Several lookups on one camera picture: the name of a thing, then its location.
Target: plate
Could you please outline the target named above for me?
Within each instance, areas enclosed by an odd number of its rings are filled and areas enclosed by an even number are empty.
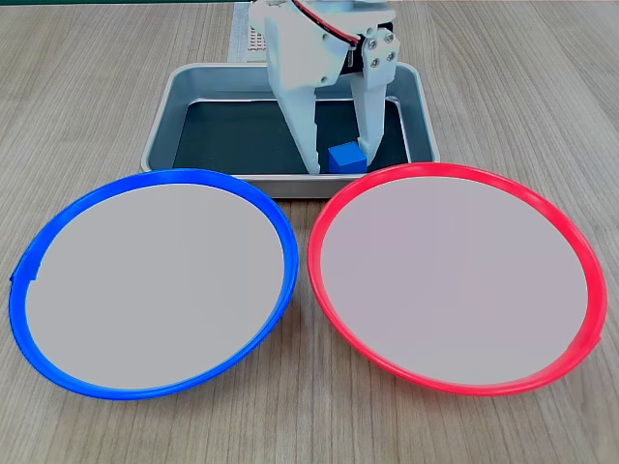
[[[600,263],[563,213],[448,163],[387,168],[341,190],[314,225],[308,266],[346,340],[443,392],[549,384],[591,352],[606,315]]]
[[[255,348],[299,268],[282,210],[199,169],[131,176],[55,217],[12,277],[24,356],[52,382],[106,399],[179,392]]]

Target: gripper jaw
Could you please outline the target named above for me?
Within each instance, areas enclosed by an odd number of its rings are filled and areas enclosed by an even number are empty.
[[[364,69],[350,75],[350,88],[359,128],[358,143],[370,165],[385,132],[387,85],[396,77],[399,41],[388,29],[379,28],[364,40],[362,47]]]
[[[316,151],[316,94],[312,87],[276,92],[283,118],[309,174],[320,174]]]

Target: red wire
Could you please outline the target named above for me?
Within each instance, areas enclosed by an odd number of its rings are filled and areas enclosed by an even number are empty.
[[[307,16],[310,16],[311,19],[313,19],[318,25],[322,25],[323,27],[325,27],[329,32],[331,32],[332,34],[340,37],[341,39],[343,39],[345,42],[349,42],[351,44],[358,44],[359,43],[359,39],[354,37],[354,36],[350,36],[348,34],[345,34],[343,32],[341,32],[339,29],[336,29],[335,27],[333,27],[331,24],[327,23],[324,21],[324,19],[321,19],[320,17],[318,17],[315,13],[313,13],[312,11],[310,11],[305,5],[303,5],[299,0],[292,0],[292,3],[299,9],[301,10],[303,13],[305,13]]]

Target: dark tray bottom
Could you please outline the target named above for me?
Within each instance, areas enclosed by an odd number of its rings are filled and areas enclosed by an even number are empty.
[[[317,151],[327,173],[329,147],[357,140],[352,101],[318,101]],[[431,161],[431,159],[412,159]],[[408,162],[398,107],[385,105],[385,134],[368,171]],[[175,168],[230,175],[307,174],[276,101],[200,101],[187,111]]]

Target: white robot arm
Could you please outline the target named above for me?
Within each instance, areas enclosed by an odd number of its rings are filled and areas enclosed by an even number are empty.
[[[387,85],[399,41],[394,10],[382,0],[257,0],[250,22],[267,44],[269,84],[310,174],[316,152],[315,89],[350,74],[358,143],[373,161],[382,141]]]

